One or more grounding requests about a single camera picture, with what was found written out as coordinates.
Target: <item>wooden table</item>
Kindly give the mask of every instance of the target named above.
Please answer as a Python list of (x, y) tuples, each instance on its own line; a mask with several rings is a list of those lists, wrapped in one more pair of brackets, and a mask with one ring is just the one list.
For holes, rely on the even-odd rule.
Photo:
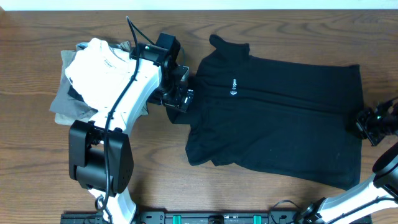
[[(317, 65), (361, 65), (365, 102), (398, 95), (398, 11), (91, 11), (5, 12), (0, 15), (0, 222), (59, 223), (64, 211), (92, 211), (94, 198), (68, 175), (68, 127), (49, 107), (58, 89), (60, 51), (93, 37), (132, 40), (125, 16), (156, 40), (177, 36), (195, 73), (214, 48), (210, 34), (251, 44), (257, 57)], [(304, 206), (342, 190), (281, 175), (187, 161), (187, 125), (171, 124), (149, 105), (131, 137), (129, 183), (144, 207), (185, 210), (267, 210), (282, 199)], [(397, 139), (363, 143), (361, 179)], [(374, 214), (397, 223), (397, 210)]]

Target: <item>wooden surface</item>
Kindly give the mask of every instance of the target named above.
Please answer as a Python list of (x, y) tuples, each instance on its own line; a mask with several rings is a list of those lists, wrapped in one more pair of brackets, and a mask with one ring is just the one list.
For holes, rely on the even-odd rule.
[[(0, 222), (59, 223), (64, 211), (91, 211), (94, 198), (68, 175), (68, 127), (49, 107), (58, 89), (60, 51), (93, 37), (131, 40), (130, 16), (152, 40), (177, 36), (195, 73), (214, 48), (210, 34), (248, 42), (251, 54), (317, 65), (361, 65), (364, 99), (374, 106), (398, 95), (398, 11), (109, 11), (5, 12), (0, 16)], [(267, 210), (282, 199), (299, 205), (342, 190), (239, 166), (192, 167), (189, 127), (170, 124), (165, 109), (149, 105), (132, 132), (134, 172), (129, 183), (139, 205), (183, 210)], [(397, 141), (364, 141), (361, 179)], [(397, 210), (374, 214), (397, 223)]]

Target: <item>white cloth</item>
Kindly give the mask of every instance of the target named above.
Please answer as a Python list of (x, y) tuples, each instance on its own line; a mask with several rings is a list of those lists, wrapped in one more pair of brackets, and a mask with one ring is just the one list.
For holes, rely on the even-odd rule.
[(87, 48), (76, 53), (65, 75), (87, 105), (98, 111), (110, 110), (135, 66), (128, 52), (110, 48), (106, 41), (94, 38)]

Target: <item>white logo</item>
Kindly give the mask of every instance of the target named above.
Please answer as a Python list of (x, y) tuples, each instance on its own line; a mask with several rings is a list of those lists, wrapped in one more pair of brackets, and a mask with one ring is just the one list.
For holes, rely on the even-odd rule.
[(231, 95), (236, 95), (238, 92), (236, 90), (236, 79), (233, 80), (232, 82), (232, 91), (230, 92)]

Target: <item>white background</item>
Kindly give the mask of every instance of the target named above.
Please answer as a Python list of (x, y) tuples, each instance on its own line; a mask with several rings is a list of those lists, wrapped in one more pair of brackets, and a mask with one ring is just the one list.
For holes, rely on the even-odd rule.
[(398, 0), (0, 0), (15, 10), (398, 9)]

